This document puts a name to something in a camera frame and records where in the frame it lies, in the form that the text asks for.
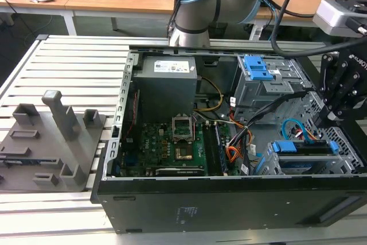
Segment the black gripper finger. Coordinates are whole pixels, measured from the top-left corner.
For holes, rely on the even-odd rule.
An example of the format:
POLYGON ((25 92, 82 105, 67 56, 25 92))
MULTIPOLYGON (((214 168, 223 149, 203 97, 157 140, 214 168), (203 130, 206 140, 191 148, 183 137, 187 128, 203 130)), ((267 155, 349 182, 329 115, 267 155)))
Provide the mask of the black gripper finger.
POLYGON ((335 94, 333 112, 338 119, 365 119, 365 74, 346 71, 335 94))
POLYGON ((323 54, 321 57, 321 68, 319 77, 318 93, 324 103, 323 116, 327 119, 339 119, 337 114, 333 111, 333 107, 329 105, 329 100, 333 96, 333 87, 330 84, 335 70, 337 69, 337 61, 339 52, 329 52, 323 54))

